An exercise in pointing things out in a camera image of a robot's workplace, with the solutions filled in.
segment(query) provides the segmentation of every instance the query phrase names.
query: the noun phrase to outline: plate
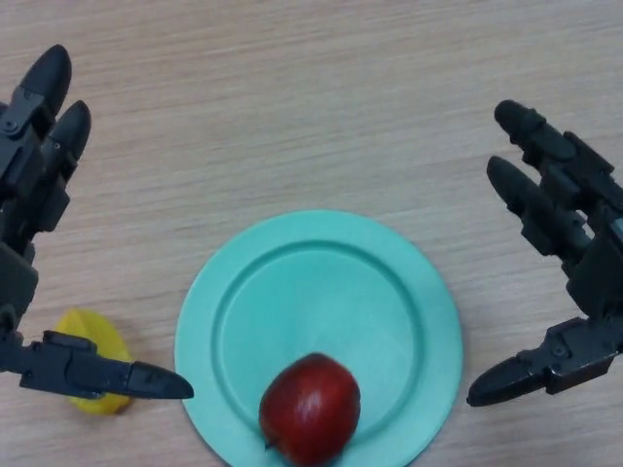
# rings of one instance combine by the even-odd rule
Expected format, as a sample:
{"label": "plate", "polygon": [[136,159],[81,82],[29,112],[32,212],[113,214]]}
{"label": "plate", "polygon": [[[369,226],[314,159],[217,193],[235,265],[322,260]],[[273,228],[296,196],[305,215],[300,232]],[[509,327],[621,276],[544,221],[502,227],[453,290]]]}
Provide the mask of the plate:
{"label": "plate", "polygon": [[234,467],[281,467],[258,424],[262,394],[312,352],[361,389],[357,431],[334,467],[404,467],[457,397],[458,313],[434,266],[407,239],[359,215],[302,211],[264,221],[217,251],[193,283],[175,338],[184,407]]}

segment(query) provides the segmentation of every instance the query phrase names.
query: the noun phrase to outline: wood grain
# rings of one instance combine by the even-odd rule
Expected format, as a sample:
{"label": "wood grain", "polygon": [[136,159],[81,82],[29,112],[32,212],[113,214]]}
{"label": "wood grain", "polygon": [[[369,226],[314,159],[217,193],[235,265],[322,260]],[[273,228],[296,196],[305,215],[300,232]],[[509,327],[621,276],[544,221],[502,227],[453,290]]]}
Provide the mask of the wood grain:
{"label": "wood grain", "polygon": [[[619,0],[4,0],[5,98],[61,43],[67,103],[93,114],[73,201],[37,238],[22,330],[90,306],[136,357],[171,366],[182,300],[223,242],[284,211],[354,211],[412,239],[460,310],[461,391],[417,465],[618,466],[617,365],[559,397],[463,401],[482,371],[577,314],[484,175],[491,154],[519,158],[495,105],[536,106],[620,165],[622,34]],[[3,466],[222,465],[175,402],[92,418],[4,375],[0,427]]]}

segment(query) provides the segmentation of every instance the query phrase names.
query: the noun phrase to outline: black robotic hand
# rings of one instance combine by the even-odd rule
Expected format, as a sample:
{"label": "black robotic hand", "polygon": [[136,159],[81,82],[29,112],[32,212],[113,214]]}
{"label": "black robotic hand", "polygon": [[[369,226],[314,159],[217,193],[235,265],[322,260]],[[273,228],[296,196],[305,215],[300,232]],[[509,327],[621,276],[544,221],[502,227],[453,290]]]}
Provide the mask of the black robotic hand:
{"label": "black robotic hand", "polygon": [[576,135],[560,134],[517,102],[500,102],[495,119],[541,178],[536,185],[513,164],[493,156],[489,179],[508,210],[521,219],[522,236],[541,255],[561,259],[567,291],[587,317],[548,329],[538,348],[519,352],[479,376],[467,397],[473,407],[543,387],[549,394],[564,391],[605,375],[623,350],[623,189],[611,176],[614,167]]}
{"label": "black robotic hand", "polygon": [[180,375],[100,357],[82,338],[46,331],[42,341],[21,344],[18,325],[38,282],[32,241],[53,231],[67,207],[65,187],[91,131],[82,101],[55,120],[70,81],[69,54],[57,45],[32,65],[11,102],[0,104],[0,372],[20,374],[21,387],[85,399],[108,392],[191,398],[193,387]]}

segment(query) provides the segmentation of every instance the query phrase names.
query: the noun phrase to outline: table surface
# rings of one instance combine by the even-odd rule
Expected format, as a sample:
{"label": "table surface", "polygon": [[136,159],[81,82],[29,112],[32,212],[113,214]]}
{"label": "table surface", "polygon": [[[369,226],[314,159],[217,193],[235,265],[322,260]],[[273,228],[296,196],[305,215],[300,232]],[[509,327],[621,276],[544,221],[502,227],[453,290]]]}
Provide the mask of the table surface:
{"label": "table surface", "polygon": [[[460,312],[460,393],[417,465],[620,465],[616,364],[557,397],[464,403],[481,372],[578,314],[558,262],[521,238],[486,179],[490,155],[520,156],[493,110],[505,98],[536,106],[621,164],[619,0],[5,0],[2,10],[5,99],[61,43],[73,58],[66,102],[86,100],[93,116],[72,203],[37,237],[28,340],[88,306],[136,358],[172,366],[181,303],[228,238],[284,211],[354,211],[415,242]],[[222,465],[178,402],[89,417],[4,375],[0,428],[3,466]]]}

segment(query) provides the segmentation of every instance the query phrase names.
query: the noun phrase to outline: apple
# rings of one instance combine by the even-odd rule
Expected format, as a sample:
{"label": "apple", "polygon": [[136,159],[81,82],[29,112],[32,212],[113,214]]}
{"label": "apple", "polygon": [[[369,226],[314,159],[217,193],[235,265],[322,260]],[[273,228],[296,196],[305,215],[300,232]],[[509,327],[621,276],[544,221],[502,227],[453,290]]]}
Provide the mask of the apple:
{"label": "apple", "polygon": [[268,448],[296,466],[322,465],[344,450],[361,412],[353,375],[321,353],[283,370],[260,403],[260,427]]}

